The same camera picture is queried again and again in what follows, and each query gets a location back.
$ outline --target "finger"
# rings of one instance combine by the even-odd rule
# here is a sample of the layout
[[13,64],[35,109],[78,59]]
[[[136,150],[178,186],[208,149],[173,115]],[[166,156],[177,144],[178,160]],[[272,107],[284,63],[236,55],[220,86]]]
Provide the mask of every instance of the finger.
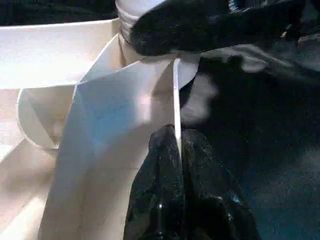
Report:
[[184,183],[174,126],[154,132],[131,187],[124,240],[183,239]]
[[130,41],[145,56],[174,51],[206,52],[280,38],[299,22],[305,0],[231,8],[229,0],[167,0],[133,26]]

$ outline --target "white surface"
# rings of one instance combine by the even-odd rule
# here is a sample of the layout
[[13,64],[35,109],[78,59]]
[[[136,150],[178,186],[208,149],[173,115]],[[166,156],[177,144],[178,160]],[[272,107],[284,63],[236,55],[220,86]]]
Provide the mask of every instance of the white surface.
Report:
[[119,19],[0,27],[0,89],[75,84],[119,30]]
[[131,184],[150,135],[179,121],[174,55],[130,65],[124,59],[120,70],[104,76],[105,55],[76,87],[39,240],[122,239]]
[[35,240],[56,156],[22,140],[0,162],[0,240]]
[[179,89],[187,85],[198,72],[200,55],[199,54],[182,54],[180,58],[177,58],[177,74]]
[[103,78],[143,58],[132,49],[121,34],[117,33],[98,54],[81,82]]

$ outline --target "black rubber glove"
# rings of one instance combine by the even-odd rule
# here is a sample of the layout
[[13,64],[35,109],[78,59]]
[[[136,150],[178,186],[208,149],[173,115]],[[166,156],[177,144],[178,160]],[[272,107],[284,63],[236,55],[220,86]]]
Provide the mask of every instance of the black rubber glove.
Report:
[[205,52],[298,38],[305,0],[167,0],[133,26],[130,41],[145,56]]
[[259,240],[236,181],[206,138],[185,130],[182,143],[183,165],[172,125],[151,136],[132,184],[123,239]]
[[124,240],[184,240],[185,193],[175,129],[152,134],[129,198]]

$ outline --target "gloved hand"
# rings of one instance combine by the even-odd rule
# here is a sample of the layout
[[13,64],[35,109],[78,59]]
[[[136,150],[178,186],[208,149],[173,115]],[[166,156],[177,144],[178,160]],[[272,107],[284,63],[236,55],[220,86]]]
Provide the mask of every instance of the gloved hand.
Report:
[[304,7],[305,0],[167,0],[135,23],[130,42],[157,56],[265,42],[286,31],[298,38]]
[[184,240],[185,192],[175,129],[154,132],[129,198],[123,240]]
[[224,168],[206,137],[182,132],[187,222],[193,240],[259,240],[237,181]]
[[206,138],[174,127],[155,132],[129,198],[124,240],[259,240],[255,220]]

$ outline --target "curved paper strip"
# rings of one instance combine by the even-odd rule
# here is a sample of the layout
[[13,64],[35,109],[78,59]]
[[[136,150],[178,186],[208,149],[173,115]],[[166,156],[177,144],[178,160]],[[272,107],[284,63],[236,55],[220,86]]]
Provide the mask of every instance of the curved paper strip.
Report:
[[20,91],[17,122],[29,142],[43,149],[58,149],[74,88],[60,85]]
[[0,89],[77,83],[118,29],[118,18],[0,27]]
[[56,155],[23,139],[0,162],[0,240],[34,239]]

